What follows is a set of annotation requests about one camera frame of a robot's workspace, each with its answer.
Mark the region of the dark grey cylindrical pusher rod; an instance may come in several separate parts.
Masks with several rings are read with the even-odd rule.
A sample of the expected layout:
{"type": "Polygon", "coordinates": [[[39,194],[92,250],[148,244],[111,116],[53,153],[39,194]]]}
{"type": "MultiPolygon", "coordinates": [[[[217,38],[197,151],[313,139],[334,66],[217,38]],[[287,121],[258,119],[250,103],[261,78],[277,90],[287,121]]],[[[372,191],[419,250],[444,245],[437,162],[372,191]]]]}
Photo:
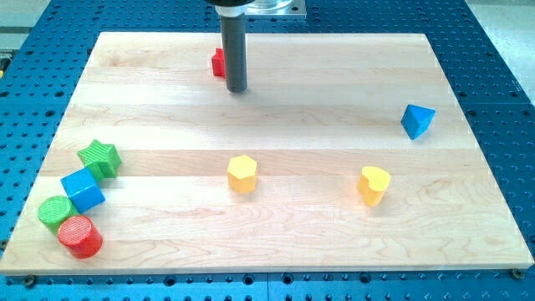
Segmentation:
{"type": "Polygon", "coordinates": [[[247,89],[247,49],[245,15],[220,17],[227,89],[242,93],[247,89]]]}

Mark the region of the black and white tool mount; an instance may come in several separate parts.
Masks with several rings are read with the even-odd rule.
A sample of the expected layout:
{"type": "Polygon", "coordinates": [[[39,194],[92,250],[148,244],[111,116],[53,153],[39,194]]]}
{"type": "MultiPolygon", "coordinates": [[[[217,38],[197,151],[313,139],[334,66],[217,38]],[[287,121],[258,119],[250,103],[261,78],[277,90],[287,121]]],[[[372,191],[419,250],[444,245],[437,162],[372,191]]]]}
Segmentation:
{"type": "Polygon", "coordinates": [[[217,13],[226,18],[235,18],[247,11],[247,7],[254,0],[206,0],[213,5],[217,13]]]}

